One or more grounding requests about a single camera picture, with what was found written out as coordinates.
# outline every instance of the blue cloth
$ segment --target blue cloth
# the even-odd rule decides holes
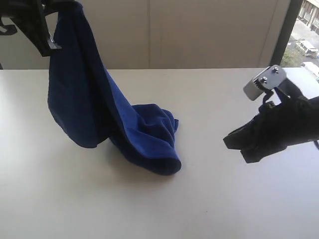
[[[48,105],[65,133],[85,148],[109,138],[133,164],[178,172],[178,120],[154,104],[130,105],[103,66],[82,5],[59,12],[54,40],[62,50],[50,59]]]

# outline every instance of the bolt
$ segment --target bolt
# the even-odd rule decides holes
[[[260,82],[263,84],[267,84],[267,80],[268,78],[264,76],[263,78],[260,79]]]
[[[278,74],[279,68],[278,68],[278,67],[275,67],[275,68],[273,69],[273,72]]]

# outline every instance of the blue towel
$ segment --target blue towel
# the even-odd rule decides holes
[[[178,172],[178,120],[154,104],[130,105],[103,66],[81,4],[59,12],[54,40],[62,50],[50,59],[48,105],[64,132],[85,148],[109,138],[133,164]]]

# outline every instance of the table surface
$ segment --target table surface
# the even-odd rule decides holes
[[[290,147],[247,165],[223,137],[249,121],[243,86],[260,69],[110,71],[132,104],[180,120],[182,170],[127,162],[107,140],[76,146],[46,104],[47,71],[0,71],[1,239],[317,239],[319,151]],[[309,97],[319,84],[288,69]]]

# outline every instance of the parked car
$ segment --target parked car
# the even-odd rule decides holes
[[[313,62],[303,62],[301,67],[304,67],[318,82],[319,82],[319,67]]]
[[[318,58],[319,57],[319,49],[315,48],[310,42],[307,40],[300,40],[296,43],[296,48],[300,51],[304,56]]]

